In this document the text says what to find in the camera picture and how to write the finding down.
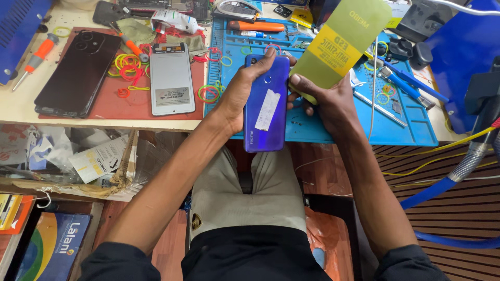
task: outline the logo emblem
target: logo emblem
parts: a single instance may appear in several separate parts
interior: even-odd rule
[[[202,225],[202,218],[197,213],[194,213],[192,215],[192,223],[191,223],[192,230],[193,231],[197,230],[201,225]]]

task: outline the black tool holder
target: black tool holder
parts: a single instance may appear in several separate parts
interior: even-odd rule
[[[472,134],[489,127],[500,117],[500,55],[493,59],[487,73],[473,74],[465,93],[465,112],[477,115]],[[492,144],[499,129],[474,139],[475,142]]]

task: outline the black case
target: black case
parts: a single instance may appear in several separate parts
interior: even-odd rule
[[[34,100],[35,111],[59,117],[86,118],[122,39],[81,30]]]

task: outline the black sleeve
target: black sleeve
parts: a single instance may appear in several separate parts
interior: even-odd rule
[[[408,245],[388,251],[373,277],[376,281],[450,281],[435,266],[419,245]]]
[[[81,263],[79,281],[160,281],[160,272],[139,248],[104,242]]]

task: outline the screwdriver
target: screwdriver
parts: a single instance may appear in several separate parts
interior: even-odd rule
[[[17,90],[21,82],[28,76],[28,74],[32,73],[45,59],[45,56],[52,50],[54,45],[59,42],[59,38],[52,33],[47,34],[47,39],[42,42],[38,50],[29,58],[28,64],[24,67],[26,71],[21,79],[17,82],[17,84],[12,89],[12,92]]]
[[[132,42],[132,40],[130,40],[126,35],[124,35],[123,33],[121,33],[120,31],[118,31],[111,23],[109,24],[114,30],[116,30],[116,32],[118,32],[118,36],[121,37],[121,39],[123,40],[123,43],[125,43],[125,45],[127,47],[129,47],[132,52],[139,57],[139,60],[143,63],[147,63],[150,59],[150,57],[143,53],[137,46],[136,44],[134,44],[134,42]]]

